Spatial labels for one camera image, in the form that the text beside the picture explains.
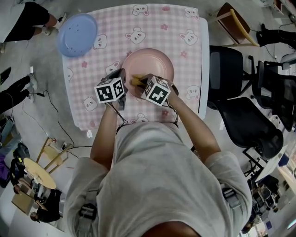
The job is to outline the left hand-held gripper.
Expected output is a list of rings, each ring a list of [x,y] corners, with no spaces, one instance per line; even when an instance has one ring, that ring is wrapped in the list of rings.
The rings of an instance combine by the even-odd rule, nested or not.
[[[115,70],[111,74],[102,78],[97,86],[94,87],[98,102],[110,103],[119,102],[119,110],[125,110],[127,87],[125,69]]]

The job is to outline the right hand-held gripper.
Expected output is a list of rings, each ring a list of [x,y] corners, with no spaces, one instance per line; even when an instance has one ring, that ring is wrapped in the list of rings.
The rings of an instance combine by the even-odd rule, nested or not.
[[[171,88],[178,95],[177,88],[166,79],[148,74],[138,79],[138,87],[143,88],[141,99],[147,100],[155,105],[163,106],[171,93]]]

